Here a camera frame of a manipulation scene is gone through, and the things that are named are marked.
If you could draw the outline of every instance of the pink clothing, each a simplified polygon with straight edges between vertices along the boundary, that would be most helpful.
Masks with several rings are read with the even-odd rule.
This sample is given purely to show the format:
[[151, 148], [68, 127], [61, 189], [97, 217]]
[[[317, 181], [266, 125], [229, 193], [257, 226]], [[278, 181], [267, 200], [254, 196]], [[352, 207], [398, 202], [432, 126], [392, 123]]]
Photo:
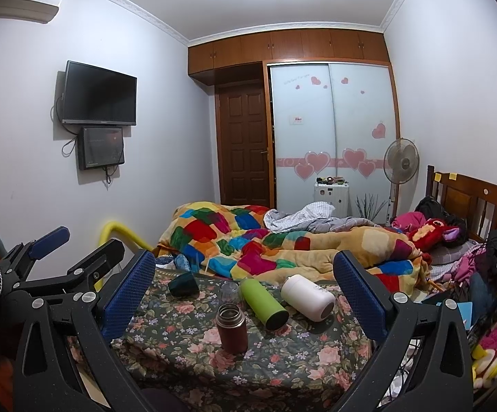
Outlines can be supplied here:
[[407, 212], [395, 217], [392, 221], [392, 227], [401, 229], [403, 232], [411, 232], [420, 228], [426, 223], [426, 217], [421, 212]]
[[485, 247], [482, 244], [477, 244], [468, 249], [460, 260], [458, 260], [451, 269], [450, 274], [445, 274], [443, 280], [453, 279], [456, 282], [469, 281], [473, 273], [475, 273], [475, 256], [485, 252]]

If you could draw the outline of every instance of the brown thermos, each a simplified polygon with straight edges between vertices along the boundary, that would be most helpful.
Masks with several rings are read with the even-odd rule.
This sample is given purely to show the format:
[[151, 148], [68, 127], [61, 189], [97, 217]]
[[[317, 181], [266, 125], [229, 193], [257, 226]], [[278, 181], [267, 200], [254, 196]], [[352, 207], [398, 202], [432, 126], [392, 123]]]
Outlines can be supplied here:
[[216, 327], [222, 348], [233, 354], [244, 353], [249, 347], [245, 314], [235, 304], [223, 304], [216, 314]]

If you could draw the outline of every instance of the wooden headboard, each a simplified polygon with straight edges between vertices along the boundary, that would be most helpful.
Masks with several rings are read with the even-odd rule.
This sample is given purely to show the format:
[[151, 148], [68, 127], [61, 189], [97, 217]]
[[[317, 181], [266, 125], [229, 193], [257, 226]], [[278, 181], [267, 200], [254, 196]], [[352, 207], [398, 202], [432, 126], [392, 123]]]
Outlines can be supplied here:
[[426, 196], [433, 196], [449, 214], [466, 220], [470, 238], [483, 242], [497, 229], [497, 185], [428, 166]]

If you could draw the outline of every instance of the blue grip pad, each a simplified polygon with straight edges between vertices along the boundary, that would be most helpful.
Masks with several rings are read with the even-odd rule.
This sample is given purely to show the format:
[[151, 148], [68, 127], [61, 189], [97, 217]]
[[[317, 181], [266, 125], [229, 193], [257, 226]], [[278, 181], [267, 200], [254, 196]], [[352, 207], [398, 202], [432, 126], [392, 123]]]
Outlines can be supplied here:
[[31, 245], [30, 259], [41, 260], [69, 241], [69, 229], [60, 226]]
[[383, 342], [388, 335], [386, 312], [365, 280], [341, 252], [334, 257], [333, 271], [365, 335], [378, 343]]
[[102, 313], [102, 335], [107, 342], [120, 338], [128, 327], [155, 275], [155, 257], [145, 252]]

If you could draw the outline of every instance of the red plush toy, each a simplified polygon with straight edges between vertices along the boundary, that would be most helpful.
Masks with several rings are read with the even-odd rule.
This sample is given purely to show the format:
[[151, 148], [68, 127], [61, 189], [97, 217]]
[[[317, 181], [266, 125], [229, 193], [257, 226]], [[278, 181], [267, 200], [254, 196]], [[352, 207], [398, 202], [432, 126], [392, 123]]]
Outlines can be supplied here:
[[407, 237], [422, 252], [428, 252], [442, 240], [451, 242], [458, 237], [458, 226], [449, 226], [439, 218], [430, 218], [420, 229], [409, 232]]

